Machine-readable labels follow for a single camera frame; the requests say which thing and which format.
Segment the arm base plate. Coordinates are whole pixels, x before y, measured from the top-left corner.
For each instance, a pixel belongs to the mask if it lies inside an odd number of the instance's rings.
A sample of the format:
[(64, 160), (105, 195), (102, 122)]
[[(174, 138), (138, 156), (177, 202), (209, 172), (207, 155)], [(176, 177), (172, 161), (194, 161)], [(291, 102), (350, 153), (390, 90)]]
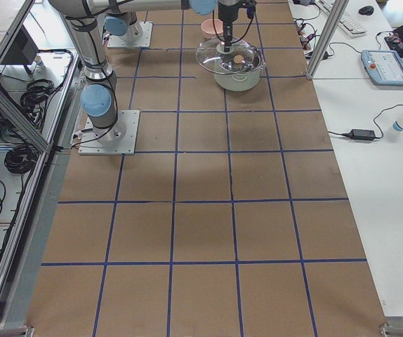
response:
[(83, 144), (79, 145), (78, 153), (80, 155), (135, 154), (139, 119), (139, 110), (120, 110), (117, 123), (106, 135), (97, 140), (97, 137), (105, 131), (94, 128), (87, 117), (85, 127), (92, 128), (92, 131), (82, 135)]
[(107, 47), (110, 49), (149, 48), (152, 36), (152, 22), (135, 22), (126, 26), (123, 23), (105, 25), (110, 37)]

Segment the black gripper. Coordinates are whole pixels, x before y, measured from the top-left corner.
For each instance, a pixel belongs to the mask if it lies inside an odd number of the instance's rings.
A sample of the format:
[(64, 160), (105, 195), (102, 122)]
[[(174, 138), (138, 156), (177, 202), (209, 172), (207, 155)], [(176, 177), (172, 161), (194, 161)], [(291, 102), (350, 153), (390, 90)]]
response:
[(239, 0), (218, 0), (218, 19), (223, 21), (224, 51), (230, 52), (233, 23), (238, 18)]

